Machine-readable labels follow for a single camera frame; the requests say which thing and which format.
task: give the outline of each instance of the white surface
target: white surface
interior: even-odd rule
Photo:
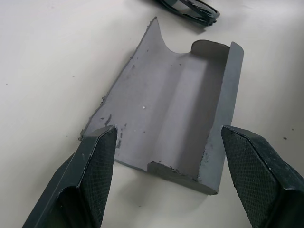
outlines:
[[[304,2],[207,2],[221,16],[202,32],[150,0],[0,0],[1,227],[22,226],[154,16],[175,52],[198,39],[242,46],[232,124],[304,175]],[[227,163],[208,197],[115,164],[103,227],[173,226],[251,227]]]

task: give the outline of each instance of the white table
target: white table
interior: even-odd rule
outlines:
[[[203,31],[151,0],[0,0],[1,227],[23,225],[154,16],[174,52],[198,39],[242,46],[232,125],[264,136],[304,175],[304,2],[206,2],[221,16]],[[103,227],[251,225],[227,163],[216,196],[115,163]]]

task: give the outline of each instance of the black object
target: black object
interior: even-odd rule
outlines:
[[[204,26],[217,22],[219,12],[199,0],[156,0],[172,13],[187,18]]]
[[[233,184],[253,228],[303,228],[304,179],[263,137],[221,131]]]
[[[114,126],[84,137],[77,151],[55,172],[23,228],[100,228],[116,138]]]

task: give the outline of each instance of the gray plastic piece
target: gray plastic piece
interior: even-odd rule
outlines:
[[[190,53],[169,50],[157,19],[82,135],[116,124],[115,160],[164,179],[217,194],[243,49],[198,40]]]

